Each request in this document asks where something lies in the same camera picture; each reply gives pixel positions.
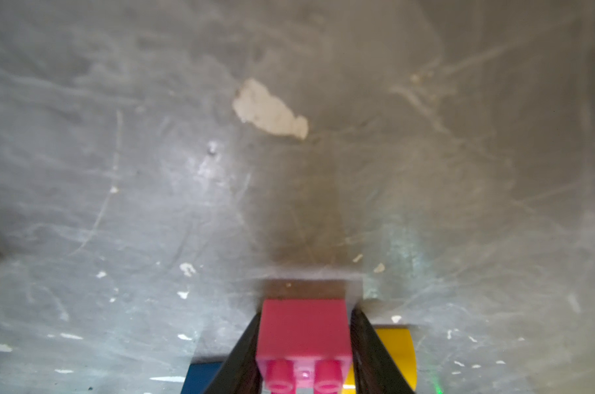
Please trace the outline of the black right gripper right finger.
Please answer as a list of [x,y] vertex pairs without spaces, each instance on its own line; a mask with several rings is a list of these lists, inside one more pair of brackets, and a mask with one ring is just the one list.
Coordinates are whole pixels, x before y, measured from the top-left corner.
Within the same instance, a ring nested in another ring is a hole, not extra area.
[[352,311],[350,338],[356,393],[412,394],[412,389],[367,316],[359,309]]

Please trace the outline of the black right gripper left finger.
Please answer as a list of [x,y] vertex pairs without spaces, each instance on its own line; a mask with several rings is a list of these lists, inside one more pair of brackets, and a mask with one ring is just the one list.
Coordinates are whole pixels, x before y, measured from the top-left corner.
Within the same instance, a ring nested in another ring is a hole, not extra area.
[[256,314],[220,366],[203,394],[261,394],[262,376],[256,363],[261,313]]

